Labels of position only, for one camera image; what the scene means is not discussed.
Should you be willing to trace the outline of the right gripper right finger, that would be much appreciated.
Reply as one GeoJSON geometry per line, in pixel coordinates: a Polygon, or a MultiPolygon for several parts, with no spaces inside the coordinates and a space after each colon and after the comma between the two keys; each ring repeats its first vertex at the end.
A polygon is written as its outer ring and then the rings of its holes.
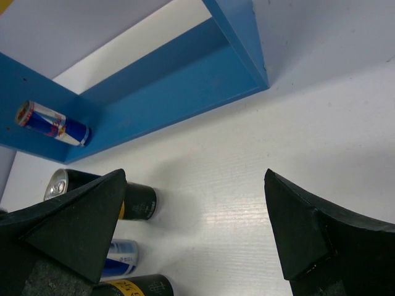
{"type": "Polygon", "coordinates": [[[394,295],[394,224],[340,207],[272,170],[264,182],[293,295],[394,295]]]}

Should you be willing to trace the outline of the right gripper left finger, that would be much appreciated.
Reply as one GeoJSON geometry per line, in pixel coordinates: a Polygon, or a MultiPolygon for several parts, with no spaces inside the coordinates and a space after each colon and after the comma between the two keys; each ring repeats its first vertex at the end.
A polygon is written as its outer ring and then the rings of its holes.
{"type": "Polygon", "coordinates": [[[90,295],[126,186],[118,169],[45,202],[1,212],[1,295],[90,295]]]}

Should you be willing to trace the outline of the Red Bull can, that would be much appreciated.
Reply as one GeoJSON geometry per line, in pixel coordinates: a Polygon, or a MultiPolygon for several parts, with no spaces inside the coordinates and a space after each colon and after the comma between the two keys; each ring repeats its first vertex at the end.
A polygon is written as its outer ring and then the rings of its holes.
{"type": "Polygon", "coordinates": [[[86,147],[92,138],[90,127],[30,100],[20,106],[15,122],[72,146],[86,147]]]}
{"type": "Polygon", "coordinates": [[[128,276],[136,269],[138,260],[139,250],[134,240],[112,239],[101,277],[128,276]]]}

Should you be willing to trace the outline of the black can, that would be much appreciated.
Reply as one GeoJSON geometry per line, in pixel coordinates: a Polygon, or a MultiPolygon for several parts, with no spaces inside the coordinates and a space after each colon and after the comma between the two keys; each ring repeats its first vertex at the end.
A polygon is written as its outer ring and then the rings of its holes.
{"type": "MultiPolygon", "coordinates": [[[[58,169],[49,180],[44,200],[65,194],[81,187],[99,175],[71,169],[58,169]]],[[[157,194],[154,188],[136,183],[127,183],[124,201],[119,213],[120,220],[149,220],[157,208],[157,194]]]]}
{"type": "Polygon", "coordinates": [[[175,296],[178,292],[163,274],[150,274],[100,282],[93,288],[91,295],[175,296]]]}

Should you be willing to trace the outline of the black can front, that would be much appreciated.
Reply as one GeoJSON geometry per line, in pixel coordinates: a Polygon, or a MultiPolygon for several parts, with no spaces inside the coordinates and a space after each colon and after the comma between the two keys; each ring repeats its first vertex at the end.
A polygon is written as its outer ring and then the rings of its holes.
{"type": "Polygon", "coordinates": [[[175,296],[178,292],[163,274],[150,274],[100,282],[93,288],[91,295],[175,296]]]}

